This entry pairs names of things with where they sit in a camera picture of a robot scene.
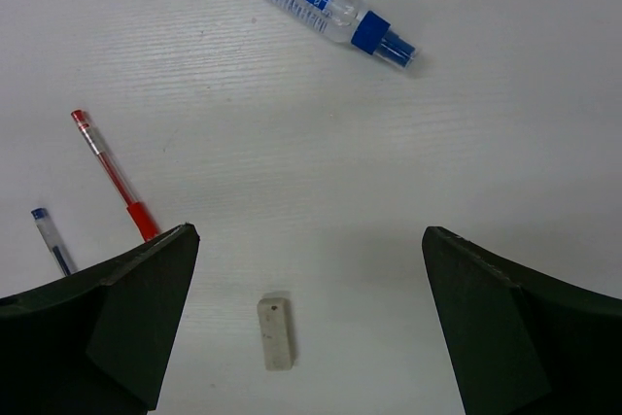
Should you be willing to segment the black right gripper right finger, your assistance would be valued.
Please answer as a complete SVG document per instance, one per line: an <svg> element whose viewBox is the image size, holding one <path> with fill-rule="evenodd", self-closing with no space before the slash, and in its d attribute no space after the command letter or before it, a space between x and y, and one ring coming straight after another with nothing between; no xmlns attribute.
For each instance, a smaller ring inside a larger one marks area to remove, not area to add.
<svg viewBox="0 0 622 415"><path fill-rule="evenodd" d="M422 239L467 414L618 414L621 301L441 227Z"/></svg>

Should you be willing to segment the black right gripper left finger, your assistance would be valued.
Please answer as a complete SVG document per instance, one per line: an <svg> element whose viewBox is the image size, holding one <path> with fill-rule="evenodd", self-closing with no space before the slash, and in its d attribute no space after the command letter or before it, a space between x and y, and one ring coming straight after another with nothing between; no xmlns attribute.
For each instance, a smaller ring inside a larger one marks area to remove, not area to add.
<svg viewBox="0 0 622 415"><path fill-rule="evenodd" d="M156 410L200 237L192 224L1 300L4 414Z"/></svg>

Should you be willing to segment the dark blue gel pen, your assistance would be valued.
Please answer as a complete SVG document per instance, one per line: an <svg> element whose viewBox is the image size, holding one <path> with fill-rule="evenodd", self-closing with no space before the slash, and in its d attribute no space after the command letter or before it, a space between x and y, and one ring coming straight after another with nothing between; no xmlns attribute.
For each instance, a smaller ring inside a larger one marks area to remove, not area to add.
<svg viewBox="0 0 622 415"><path fill-rule="evenodd" d="M70 258L67 248L48 210L43 207L31 211L34 223L37 226L48 250L64 276L77 272L77 267Z"/></svg>

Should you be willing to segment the red gel pen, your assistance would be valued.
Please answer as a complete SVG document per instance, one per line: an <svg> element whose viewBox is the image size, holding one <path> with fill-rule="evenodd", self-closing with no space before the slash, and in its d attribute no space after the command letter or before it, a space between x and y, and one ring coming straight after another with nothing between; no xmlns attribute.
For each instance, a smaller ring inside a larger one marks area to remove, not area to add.
<svg viewBox="0 0 622 415"><path fill-rule="evenodd" d="M136 225L144 241L147 242L159 236L161 234L159 226L145 203L139 199L131 185L125 180L122 171L115 163L108 145L97 127L92 123L88 113L82 109L77 109L71 113L71 117L121 197L125 210Z"/></svg>

